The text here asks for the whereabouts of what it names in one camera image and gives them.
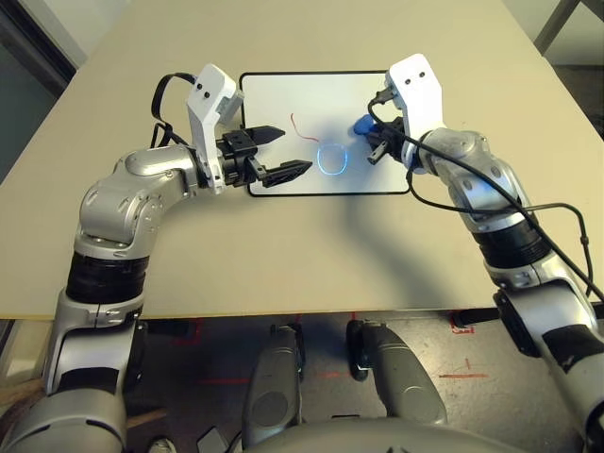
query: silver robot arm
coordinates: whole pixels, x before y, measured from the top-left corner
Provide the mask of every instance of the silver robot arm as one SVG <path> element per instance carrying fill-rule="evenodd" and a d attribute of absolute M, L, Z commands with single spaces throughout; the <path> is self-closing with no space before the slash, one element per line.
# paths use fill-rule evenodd
<path fill-rule="evenodd" d="M 386 75 L 386 86 L 378 102 L 394 100 L 403 111 L 405 134 L 416 144 L 444 154 L 438 157 L 405 141 L 398 159 L 408 168 L 414 166 L 416 173 L 439 177 L 458 208 L 511 207 L 485 180 L 444 159 L 454 158 L 489 176 L 523 207 L 529 206 L 513 169 L 491 154 L 484 136 L 445 127 L 441 87 L 424 56 L 414 55 L 395 64 Z M 594 309 L 572 271 L 518 211 L 462 213 L 461 218 L 499 287 L 495 303 L 518 349 L 544 359 L 588 448 L 601 451 L 604 341 Z"/>
<path fill-rule="evenodd" d="M 234 130 L 215 139 L 217 123 L 228 121 L 242 98 L 232 79 L 207 65 L 187 101 L 193 147 L 131 153 L 88 190 L 43 372 L 47 397 L 13 427 L 2 451 L 125 450 L 122 392 L 132 378 L 128 365 L 143 330 L 145 269 L 164 213 L 202 189 L 218 194 L 227 185 L 256 180 L 270 187 L 310 168 L 302 160 L 274 169 L 256 161 L 258 145 L 284 134 L 274 127 Z"/>

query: whiteboard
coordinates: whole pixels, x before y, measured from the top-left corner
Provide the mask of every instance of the whiteboard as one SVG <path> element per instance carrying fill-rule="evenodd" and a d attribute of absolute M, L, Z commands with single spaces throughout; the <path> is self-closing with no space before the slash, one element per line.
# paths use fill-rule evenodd
<path fill-rule="evenodd" d="M 275 126 L 285 135 L 259 147 L 257 159 L 267 168 L 302 159 L 311 168 L 294 181 L 272 188 L 249 186 L 253 195 L 329 195 L 402 193 L 405 168 L 391 157 L 371 165 L 371 147 L 353 125 L 367 113 L 367 103 L 384 88 L 383 72 L 247 73 L 243 125 Z M 380 108 L 392 121 L 401 112 L 392 103 Z"/>

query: beige tabletop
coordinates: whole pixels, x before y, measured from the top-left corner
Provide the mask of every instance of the beige tabletop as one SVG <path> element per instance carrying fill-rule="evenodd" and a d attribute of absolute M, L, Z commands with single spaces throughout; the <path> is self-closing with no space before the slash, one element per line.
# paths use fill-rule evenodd
<path fill-rule="evenodd" d="M 198 74 L 207 62 L 233 78 L 385 69 L 413 53 L 444 87 L 449 127 L 484 133 L 533 203 L 584 212 L 601 284 L 602 141 L 499 1 L 135 0 L 0 187 L 1 315 L 52 316 L 81 197 L 148 146 L 164 74 Z M 188 89 L 175 83 L 164 103 L 186 137 Z M 435 177 L 417 183 L 448 202 Z M 584 266 L 572 215 L 540 218 Z M 258 199 L 229 189 L 166 216 L 145 292 L 145 315 L 168 317 L 487 307 L 494 286 L 458 215 L 409 195 Z"/>

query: blue circle drawing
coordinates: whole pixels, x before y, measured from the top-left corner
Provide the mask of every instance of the blue circle drawing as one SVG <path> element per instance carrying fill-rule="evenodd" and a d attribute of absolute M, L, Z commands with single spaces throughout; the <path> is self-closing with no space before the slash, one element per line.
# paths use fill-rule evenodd
<path fill-rule="evenodd" d="M 321 154 L 322 154 L 322 152 L 326 152 L 325 148 L 338 148 L 341 152 L 344 153 L 344 163 L 342 164 L 342 168 L 340 168 L 340 170 L 338 170 L 337 172 L 329 172 L 328 170 L 325 169 L 325 167 L 321 163 Z M 320 144 L 319 147 L 317 148 L 317 165 L 319 166 L 319 170 L 321 170 L 321 173 L 323 173 L 324 175 L 328 175 L 328 176 L 341 175 L 346 170 L 346 167 L 348 166 L 348 150 L 346 149 L 346 147 L 343 144 L 340 144 L 340 143 Z"/>

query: black cable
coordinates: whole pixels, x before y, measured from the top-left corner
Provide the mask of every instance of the black cable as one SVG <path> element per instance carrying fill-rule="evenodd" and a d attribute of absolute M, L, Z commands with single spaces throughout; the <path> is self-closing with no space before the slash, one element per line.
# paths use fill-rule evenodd
<path fill-rule="evenodd" d="M 490 215 L 507 214 L 507 213 L 511 213 L 511 212 L 516 212 L 516 210 L 512 209 L 512 208 L 508 208 L 508 209 L 504 209 L 504 210 L 473 210 L 473 209 L 466 209 L 466 208 L 458 208 L 456 206 L 442 205 L 441 203 L 436 203 L 434 201 L 427 200 L 426 198 L 424 198 L 422 195 L 420 195 L 415 190 L 415 188 L 413 187 L 413 167 L 411 167 L 407 171 L 406 179 L 407 179 L 407 185 L 409 186 L 409 188 L 405 191 L 405 193 L 411 192 L 411 194 L 415 197 L 415 199 L 417 201 L 424 203 L 425 205 L 432 206 L 433 208 L 438 208 L 439 210 L 452 210 L 455 212 L 462 212 L 462 213 L 466 213 L 466 214 L 490 214 Z M 587 277 L 589 278 L 590 281 L 593 282 L 594 281 L 594 265 L 592 263 L 592 256 L 589 251 L 589 237 L 587 236 L 587 228 L 585 226 L 585 219 L 583 218 L 583 214 L 581 213 L 581 211 L 578 210 L 573 205 L 569 205 L 568 203 L 546 203 L 544 205 L 528 206 L 528 207 L 525 207 L 525 210 L 532 212 L 532 211 L 536 211 L 536 210 L 553 210 L 556 208 L 570 210 L 577 216 L 577 223 L 579 224 L 579 231 L 580 231 L 579 241 L 581 242 L 581 247 L 583 248 L 583 255 L 585 257 L 585 265 L 587 267 Z M 588 286 L 587 290 L 585 291 L 585 295 L 589 297 L 591 292 L 592 292 L 592 290 Z"/>
<path fill-rule="evenodd" d="M 401 132 L 400 130 L 395 129 L 394 127 L 391 127 L 389 125 L 387 125 L 386 123 L 384 123 L 375 113 L 373 110 L 373 106 L 375 105 L 376 101 L 372 100 L 371 102 L 369 102 L 369 105 L 367 106 L 367 110 L 369 111 L 369 114 L 371 115 L 371 117 L 374 119 L 374 121 L 376 123 L 378 123 L 379 125 L 381 125 L 382 127 L 387 127 L 389 129 L 391 129 L 394 133 L 399 134 L 402 138 L 403 141 L 409 142 L 411 144 L 414 144 L 415 146 L 424 149 L 425 151 L 428 151 L 430 154 L 440 158 L 440 159 L 444 159 L 447 160 L 449 162 L 453 162 L 456 165 L 460 166 L 461 168 L 463 168 L 464 170 L 472 173 L 473 175 L 479 177 L 480 179 L 482 179 L 483 181 L 485 181 L 487 184 L 489 184 L 493 189 L 495 189 L 501 196 L 503 196 L 503 198 L 506 199 L 506 201 L 508 201 L 508 203 L 510 203 L 510 205 L 512 205 L 512 207 L 519 212 L 520 214 L 522 214 L 522 216 L 527 220 L 528 224 L 535 230 L 537 231 L 537 233 L 542 237 L 542 239 L 549 245 L 549 247 L 551 247 L 551 249 L 556 252 L 558 254 L 558 256 L 562 259 L 562 261 L 564 261 L 564 263 L 566 263 L 566 265 L 568 267 L 570 267 L 572 269 L 572 271 L 587 285 L 587 287 L 589 289 L 591 289 L 594 294 L 602 301 L 604 302 L 604 293 L 594 284 L 593 281 L 590 280 L 590 278 L 588 276 L 586 276 L 583 271 L 581 271 L 579 269 L 579 267 L 558 247 L 558 245 L 547 235 L 547 233 L 545 233 L 545 231 L 539 226 L 539 224 L 537 223 L 537 221 L 535 219 L 532 218 L 532 216 L 530 215 L 530 213 L 520 204 L 518 203 L 518 201 L 516 201 L 505 189 L 503 189 L 501 186 L 499 186 L 495 181 L 493 181 L 490 177 L 488 177 L 487 175 L 485 175 L 484 173 L 482 173 L 480 170 L 474 168 L 471 165 L 468 165 L 467 163 L 456 159 L 456 158 L 452 158 L 450 156 L 448 156 L 447 154 L 443 153 L 442 151 L 439 151 L 436 148 L 433 148 L 432 146 L 429 146 L 427 144 L 421 143 L 420 141 L 417 141 L 415 139 L 413 139 L 412 137 L 409 137 L 408 135 L 406 135 L 404 132 Z"/>
<path fill-rule="evenodd" d="M 174 132 L 172 125 L 161 117 L 161 100 L 163 99 L 163 94 L 168 86 L 168 83 L 173 78 L 185 80 L 192 85 L 195 83 L 195 76 L 187 73 L 172 73 L 165 75 L 159 80 L 158 86 L 153 93 L 153 99 L 151 99 L 151 115 L 159 121 L 158 123 L 155 123 L 153 127 L 153 136 L 151 137 L 152 148 L 156 147 L 156 140 L 158 138 L 160 129 L 163 130 L 163 135 L 159 139 L 158 146 L 166 146 L 171 140 L 174 143 L 184 144 L 185 146 L 188 145 L 188 143 L 185 142 L 182 137 Z"/>

